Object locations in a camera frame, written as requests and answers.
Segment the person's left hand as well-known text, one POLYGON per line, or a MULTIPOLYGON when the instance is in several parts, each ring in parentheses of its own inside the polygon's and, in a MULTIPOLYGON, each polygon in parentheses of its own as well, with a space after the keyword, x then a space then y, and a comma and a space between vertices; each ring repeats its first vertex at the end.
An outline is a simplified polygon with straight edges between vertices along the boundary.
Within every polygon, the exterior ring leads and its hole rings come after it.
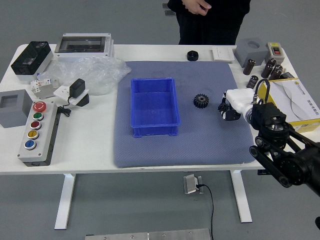
POLYGON ((212 6, 206 2, 205 0, 197 0, 196 1, 197 10, 207 12, 212 8, 212 6))

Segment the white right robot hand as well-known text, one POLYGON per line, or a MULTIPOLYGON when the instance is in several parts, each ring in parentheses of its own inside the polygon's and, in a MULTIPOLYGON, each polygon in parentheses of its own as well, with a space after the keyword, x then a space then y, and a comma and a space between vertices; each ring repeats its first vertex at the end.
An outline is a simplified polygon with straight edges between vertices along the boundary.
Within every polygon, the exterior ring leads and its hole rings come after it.
POLYGON ((258 96, 251 88, 229 89, 223 93, 218 110, 225 121, 236 121, 243 116, 250 124, 253 104, 256 104, 257 100, 258 96))

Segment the person's right hand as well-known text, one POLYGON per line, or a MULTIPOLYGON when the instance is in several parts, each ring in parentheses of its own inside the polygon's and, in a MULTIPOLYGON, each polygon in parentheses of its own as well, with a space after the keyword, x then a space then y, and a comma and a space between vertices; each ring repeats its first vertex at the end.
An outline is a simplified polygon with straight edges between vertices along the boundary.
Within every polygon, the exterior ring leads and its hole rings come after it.
POLYGON ((192 14, 199 13, 199 4, 196 0, 182 0, 184 7, 192 14))

